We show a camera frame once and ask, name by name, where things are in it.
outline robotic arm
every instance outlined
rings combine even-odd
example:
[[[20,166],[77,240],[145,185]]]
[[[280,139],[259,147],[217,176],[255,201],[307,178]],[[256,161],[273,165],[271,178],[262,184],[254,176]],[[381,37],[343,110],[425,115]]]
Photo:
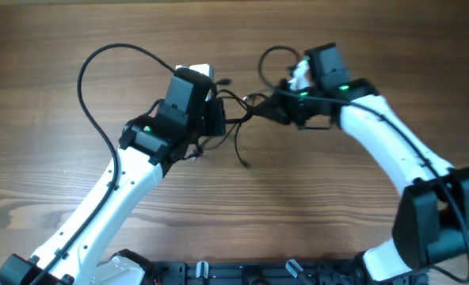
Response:
[[[225,135],[226,124],[245,121],[251,116],[264,116],[281,124],[294,123],[299,129],[306,129],[306,122],[312,116],[329,116],[332,124],[364,146],[395,185],[402,200],[393,239],[360,254],[356,268],[361,268],[364,274],[352,284],[391,281],[468,253],[465,244],[469,244],[469,168],[454,169],[435,155],[398,119],[369,82],[351,81],[334,44],[305,54],[290,82],[282,81],[271,97],[237,120],[225,119],[223,102],[215,99],[216,87],[208,65],[176,70],[156,116],[144,114],[125,125],[116,150],[121,167],[114,191],[66,255],[42,274],[39,284],[141,284],[148,280],[155,270],[150,270],[153,265],[141,256],[131,258],[124,253],[107,264],[99,267],[97,264],[132,209],[185,156],[190,144],[198,146],[201,136]],[[375,110],[385,120],[359,105]],[[426,161],[416,148],[425,154]],[[2,284],[38,283],[36,276],[53,261],[99,204],[113,171],[111,161],[73,215],[29,260],[13,254],[4,263],[0,271]],[[455,205],[440,191],[442,184],[448,186]],[[448,206],[438,210],[439,201],[448,202]],[[467,228],[466,242],[452,209],[455,206]],[[208,278],[208,266],[198,265],[196,269],[197,276]],[[288,268],[297,278],[295,269]]]

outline wooden table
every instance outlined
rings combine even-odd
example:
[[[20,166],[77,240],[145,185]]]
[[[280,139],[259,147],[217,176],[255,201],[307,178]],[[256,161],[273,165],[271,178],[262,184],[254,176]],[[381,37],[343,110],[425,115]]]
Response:
[[[0,266],[28,257],[82,201],[109,152],[79,108],[76,78],[95,49],[125,42],[170,65],[210,63],[238,94],[262,87],[261,53],[335,41],[400,118],[455,166],[469,165],[469,2],[188,2],[0,7]],[[292,57],[270,56],[286,75]],[[164,97],[170,73],[135,51],[89,66],[86,103],[113,142]],[[240,116],[227,103],[228,116]],[[391,236],[398,195],[339,130],[297,131],[255,118],[197,161],[177,163],[133,211],[105,257],[151,260],[352,257]],[[445,265],[462,275],[464,257]],[[451,283],[434,274],[435,283]]]

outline wood grain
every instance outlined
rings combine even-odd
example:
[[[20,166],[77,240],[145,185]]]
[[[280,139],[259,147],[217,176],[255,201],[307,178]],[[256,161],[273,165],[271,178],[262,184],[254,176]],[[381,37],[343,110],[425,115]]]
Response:
[[[23,257],[71,214],[109,152],[75,93],[79,68],[102,45],[127,42],[171,65],[210,63],[244,94],[276,44],[336,41],[354,77],[370,79],[427,145],[469,165],[469,2],[186,2],[0,7],[0,266]],[[275,54],[268,76],[292,57]],[[115,142],[124,123],[165,95],[170,74],[134,51],[89,66],[86,103]],[[232,103],[229,116],[242,111]],[[106,257],[129,248],[151,260],[350,257],[388,239],[394,187],[339,130],[246,123],[197,161],[177,163],[134,210]],[[462,274],[465,262],[446,264]],[[437,284],[451,283],[433,275]]]

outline wooden tabletop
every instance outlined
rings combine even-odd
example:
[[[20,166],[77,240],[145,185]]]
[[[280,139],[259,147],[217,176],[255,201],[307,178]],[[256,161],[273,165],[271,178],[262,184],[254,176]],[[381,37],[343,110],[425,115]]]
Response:
[[[247,94],[263,87],[261,53],[337,42],[354,78],[368,78],[442,158],[469,165],[468,1],[186,2],[0,7],[0,266],[29,257],[85,197],[110,155],[78,105],[86,57],[116,42],[170,65],[210,63]],[[292,57],[271,55],[266,74]],[[127,120],[164,97],[170,72],[110,50],[89,66],[84,96],[115,143]],[[229,102],[229,117],[243,114]],[[173,166],[105,253],[150,260],[352,257],[391,237],[399,197],[384,172],[338,129],[298,131],[261,118],[197,161]],[[463,275],[465,257],[444,266]],[[434,283],[452,283],[433,274]]]

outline tangled black cable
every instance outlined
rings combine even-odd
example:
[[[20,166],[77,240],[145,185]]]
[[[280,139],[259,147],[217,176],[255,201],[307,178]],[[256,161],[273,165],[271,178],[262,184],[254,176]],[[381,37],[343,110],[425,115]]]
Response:
[[[365,110],[366,112],[370,112],[374,116],[378,117],[380,120],[386,122],[391,128],[393,128],[398,135],[400,135],[406,143],[413,149],[413,151],[416,153],[416,155],[423,161],[424,166],[429,169],[429,171],[432,173],[432,175],[436,178],[437,183],[439,184],[440,189],[442,190],[443,194],[446,197],[446,200],[448,201],[449,205],[451,205],[452,210],[455,214],[456,220],[459,224],[460,231],[462,232],[463,236],[463,243],[465,245],[465,249],[467,250],[467,262],[468,262],[468,271],[467,271],[467,277],[465,279],[461,279],[458,276],[453,275],[451,272],[448,272],[447,270],[436,266],[432,265],[430,266],[431,269],[437,270],[440,273],[443,273],[447,277],[453,279],[454,281],[458,283],[469,283],[469,238],[467,236],[467,225],[465,224],[465,220],[463,219],[463,216],[461,214],[461,211],[456,204],[455,200],[452,197],[452,194],[449,192],[448,188],[444,184],[444,182],[441,180],[439,173],[433,168],[432,164],[430,163],[430,160],[426,158],[426,156],[418,149],[418,147],[407,137],[405,133],[403,133],[402,130],[400,130],[393,122],[391,122],[388,118],[386,118],[385,115],[377,112],[376,110],[369,108],[367,106],[364,106],[362,104],[358,104],[352,101],[346,101],[346,100],[339,100],[339,99],[333,99],[333,98],[327,98],[327,97],[302,97],[300,95],[288,92],[286,90],[282,90],[281,88],[278,88],[277,86],[274,86],[263,74],[263,62],[265,60],[265,57],[272,51],[275,50],[287,50],[291,51],[293,54],[298,55],[299,53],[294,50],[293,48],[289,47],[283,47],[283,46],[275,46],[271,47],[268,50],[266,50],[261,58],[259,59],[259,62],[257,63],[257,73],[259,74],[259,78],[263,81],[263,83],[268,86],[270,89],[272,89],[274,92],[279,93],[281,95],[287,96],[287,97],[293,97],[296,99],[301,99],[301,100],[313,100],[313,101],[327,101],[333,104],[337,104],[340,106],[353,106],[356,108],[360,108],[362,110]]]
[[[167,63],[162,61],[159,57],[156,55],[152,54],[151,52],[141,48],[137,47],[132,44],[109,44],[107,46],[101,47],[98,50],[96,50],[92,55],[90,55],[86,61],[83,63],[81,70],[79,71],[79,76],[78,76],[78,82],[77,82],[77,91],[78,91],[78,100],[79,104],[82,107],[83,112],[85,113],[85,116],[89,120],[89,122],[92,123],[93,127],[99,132],[99,135],[101,135],[102,139],[105,141],[106,146],[109,148],[109,152],[111,153],[112,159],[113,159],[113,177],[111,179],[111,182],[108,185],[108,189],[106,190],[106,193],[102,197],[101,201],[99,204],[93,209],[92,213],[86,218],[85,222],[81,224],[81,226],[74,232],[74,234],[71,236],[71,238],[66,242],[66,244],[55,253],[55,257],[53,260],[50,261],[50,263],[39,273],[39,275],[36,276],[36,278],[30,283],[31,285],[36,285],[39,283],[39,281],[48,273],[50,270],[59,262],[61,258],[63,258],[66,254],[69,248],[74,244],[74,242],[78,239],[78,237],[82,234],[82,232],[85,230],[85,228],[92,222],[92,220],[95,218],[97,213],[102,209],[102,207],[105,205],[106,201],[108,200],[109,196],[111,195],[113,189],[116,186],[116,183],[118,181],[118,176],[119,176],[119,171],[120,171],[120,162],[118,160],[118,156],[116,154],[115,147],[111,142],[109,141],[108,136],[104,133],[102,128],[99,126],[99,124],[93,119],[92,115],[90,115],[90,112],[88,108],[85,105],[85,101],[83,100],[83,93],[82,93],[82,81],[83,81],[83,75],[85,73],[86,67],[89,65],[89,63],[92,61],[94,57],[102,53],[103,51],[109,50],[110,48],[131,48],[137,51],[142,52],[145,55],[150,56],[152,59],[155,59],[158,63],[160,63],[163,67],[171,71],[173,74],[175,72],[175,69],[171,66],[169,66]],[[150,114],[152,110],[160,103],[160,101],[156,101],[151,109],[147,112]]]

